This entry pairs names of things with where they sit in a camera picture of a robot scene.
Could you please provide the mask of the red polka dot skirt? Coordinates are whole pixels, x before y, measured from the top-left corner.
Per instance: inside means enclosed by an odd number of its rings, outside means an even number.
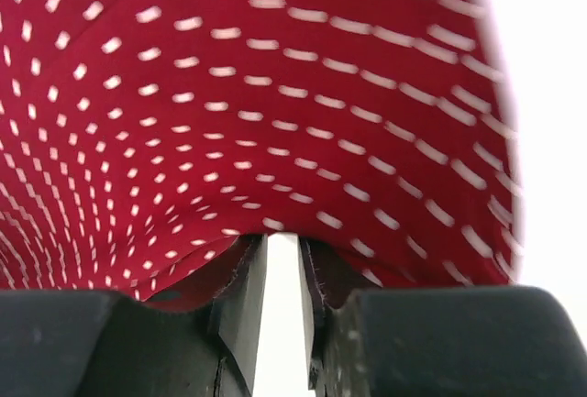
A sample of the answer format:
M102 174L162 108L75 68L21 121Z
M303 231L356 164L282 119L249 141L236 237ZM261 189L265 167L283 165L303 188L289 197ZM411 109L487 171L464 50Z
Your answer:
M1 286L145 301L247 234L515 278L487 0L1 0Z

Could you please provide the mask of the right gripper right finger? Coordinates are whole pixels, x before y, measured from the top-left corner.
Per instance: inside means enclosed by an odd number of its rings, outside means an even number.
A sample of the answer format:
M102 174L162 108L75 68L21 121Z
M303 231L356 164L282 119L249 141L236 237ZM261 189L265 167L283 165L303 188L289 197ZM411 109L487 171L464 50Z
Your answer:
M308 386L319 396L583 396L586 351L535 287L382 289L301 238Z

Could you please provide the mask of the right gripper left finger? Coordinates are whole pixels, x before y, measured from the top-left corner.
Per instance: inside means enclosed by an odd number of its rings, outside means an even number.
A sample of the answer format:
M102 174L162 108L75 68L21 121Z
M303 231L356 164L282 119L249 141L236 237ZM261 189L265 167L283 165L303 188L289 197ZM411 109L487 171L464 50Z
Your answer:
M4 291L4 396L249 396L267 239L142 303L108 291Z

